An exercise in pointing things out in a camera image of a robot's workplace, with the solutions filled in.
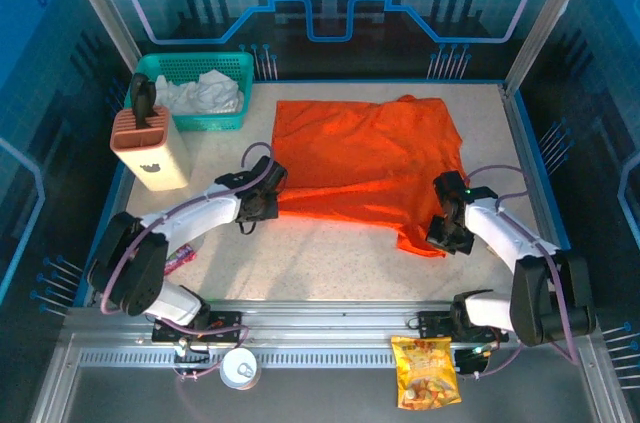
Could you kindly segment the silver tin can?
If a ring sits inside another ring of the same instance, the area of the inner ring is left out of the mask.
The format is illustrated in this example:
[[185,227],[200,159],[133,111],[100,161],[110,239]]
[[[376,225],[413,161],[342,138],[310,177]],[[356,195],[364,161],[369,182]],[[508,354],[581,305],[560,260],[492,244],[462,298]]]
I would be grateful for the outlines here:
[[227,387],[235,390],[248,390],[258,382],[261,366],[250,350],[235,348],[222,359],[219,374],[221,381]]

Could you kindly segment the aluminium frame rail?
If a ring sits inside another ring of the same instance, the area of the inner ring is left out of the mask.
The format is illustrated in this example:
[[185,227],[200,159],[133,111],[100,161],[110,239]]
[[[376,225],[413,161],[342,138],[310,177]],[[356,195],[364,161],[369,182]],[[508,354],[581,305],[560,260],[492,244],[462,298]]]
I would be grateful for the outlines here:
[[640,423],[640,366],[600,333],[552,347],[503,343],[459,380],[462,400],[396,403],[393,336],[417,335],[427,302],[221,301],[248,327],[260,375],[225,386],[211,366],[228,343],[158,342],[144,317],[67,316],[29,423]]

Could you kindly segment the purple candy bag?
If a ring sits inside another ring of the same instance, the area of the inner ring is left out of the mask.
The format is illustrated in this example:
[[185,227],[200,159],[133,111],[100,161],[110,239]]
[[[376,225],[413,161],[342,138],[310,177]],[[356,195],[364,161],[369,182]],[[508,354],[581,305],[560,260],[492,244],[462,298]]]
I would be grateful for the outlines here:
[[164,265],[164,275],[168,276],[183,265],[193,261],[196,252],[190,244],[184,244],[167,257]]

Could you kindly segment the yellow snack bag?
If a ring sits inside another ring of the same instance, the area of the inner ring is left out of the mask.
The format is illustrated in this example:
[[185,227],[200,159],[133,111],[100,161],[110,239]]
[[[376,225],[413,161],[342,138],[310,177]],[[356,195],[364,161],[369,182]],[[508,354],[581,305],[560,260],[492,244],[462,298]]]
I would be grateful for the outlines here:
[[397,407],[409,411],[433,410],[462,401],[451,338],[393,336]]

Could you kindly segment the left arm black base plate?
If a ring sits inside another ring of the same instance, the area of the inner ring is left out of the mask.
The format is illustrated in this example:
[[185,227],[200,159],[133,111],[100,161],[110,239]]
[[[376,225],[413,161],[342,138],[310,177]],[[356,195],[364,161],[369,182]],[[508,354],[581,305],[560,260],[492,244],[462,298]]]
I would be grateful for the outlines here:
[[151,340],[153,343],[178,343],[181,338],[198,344],[239,343],[242,335],[240,325],[242,313],[238,311],[213,311],[204,320],[205,330],[219,330],[226,327],[233,331],[216,335],[192,335],[176,330],[159,320],[154,321]]

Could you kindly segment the orange t-shirt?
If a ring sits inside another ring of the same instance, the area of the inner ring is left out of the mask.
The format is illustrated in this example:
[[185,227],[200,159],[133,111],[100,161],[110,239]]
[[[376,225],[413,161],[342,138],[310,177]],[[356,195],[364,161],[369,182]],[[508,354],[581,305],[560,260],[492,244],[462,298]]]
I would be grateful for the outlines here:
[[279,211],[390,228],[398,249],[442,257],[426,240],[441,212],[433,181],[463,169],[461,147],[439,98],[280,100],[272,148],[288,177]]

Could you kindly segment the white t-shirt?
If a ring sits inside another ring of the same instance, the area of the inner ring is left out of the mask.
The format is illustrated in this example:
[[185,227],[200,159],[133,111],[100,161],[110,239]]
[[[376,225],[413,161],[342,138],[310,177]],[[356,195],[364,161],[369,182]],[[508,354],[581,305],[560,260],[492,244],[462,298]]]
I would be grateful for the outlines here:
[[239,84],[217,70],[179,85],[160,75],[155,89],[155,104],[166,107],[173,115],[235,114],[244,107],[244,93]]

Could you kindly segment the black controller board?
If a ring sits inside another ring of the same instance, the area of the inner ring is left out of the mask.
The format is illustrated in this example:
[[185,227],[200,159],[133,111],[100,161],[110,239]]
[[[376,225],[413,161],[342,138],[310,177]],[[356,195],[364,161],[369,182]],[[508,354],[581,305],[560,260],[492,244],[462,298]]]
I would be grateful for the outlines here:
[[492,351],[483,347],[459,348],[453,351],[454,367],[461,376],[473,376],[484,372],[488,365]]

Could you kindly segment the aluminium corner post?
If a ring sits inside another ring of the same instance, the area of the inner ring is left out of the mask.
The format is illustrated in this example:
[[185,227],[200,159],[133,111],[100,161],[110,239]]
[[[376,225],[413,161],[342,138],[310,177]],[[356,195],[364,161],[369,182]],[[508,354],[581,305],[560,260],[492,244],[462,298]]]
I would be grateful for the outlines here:
[[546,0],[505,79],[504,95],[513,97],[525,80],[544,44],[566,11],[570,0]]
[[131,73],[142,56],[113,0],[88,0]]

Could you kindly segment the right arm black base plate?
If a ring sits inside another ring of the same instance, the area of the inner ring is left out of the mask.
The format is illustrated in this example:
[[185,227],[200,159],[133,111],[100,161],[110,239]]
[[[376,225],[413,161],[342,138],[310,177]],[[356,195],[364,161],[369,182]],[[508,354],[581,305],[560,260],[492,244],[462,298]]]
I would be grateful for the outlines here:
[[417,313],[421,338],[450,337],[456,343],[500,343],[509,341],[509,334],[489,326],[465,325],[451,312],[420,311]]

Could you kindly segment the beige knife block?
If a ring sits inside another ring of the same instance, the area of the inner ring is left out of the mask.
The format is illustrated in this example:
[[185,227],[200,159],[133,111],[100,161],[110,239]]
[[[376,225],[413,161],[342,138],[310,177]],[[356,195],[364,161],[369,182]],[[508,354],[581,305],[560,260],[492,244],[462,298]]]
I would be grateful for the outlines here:
[[169,110],[157,106],[154,111],[148,127],[140,129],[131,108],[118,112],[110,148],[149,191],[184,188],[191,176],[188,150]]

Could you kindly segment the teal plastic basket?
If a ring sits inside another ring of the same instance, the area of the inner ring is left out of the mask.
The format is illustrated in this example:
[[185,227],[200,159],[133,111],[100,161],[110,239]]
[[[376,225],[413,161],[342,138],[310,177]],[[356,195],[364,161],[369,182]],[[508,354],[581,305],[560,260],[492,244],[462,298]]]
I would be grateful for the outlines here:
[[[235,114],[219,115],[173,115],[176,127],[180,131],[228,131],[242,127],[246,116],[253,83],[253,57],[248,53],[156,53],[149,54],[139,61],[135,73],[146,75],[155,83],[160,75],[176,85],[197,81],[200,74],[217,70],[239,84],[244,93],[244,107]],[[126,106],[131,108],[129,90]]]

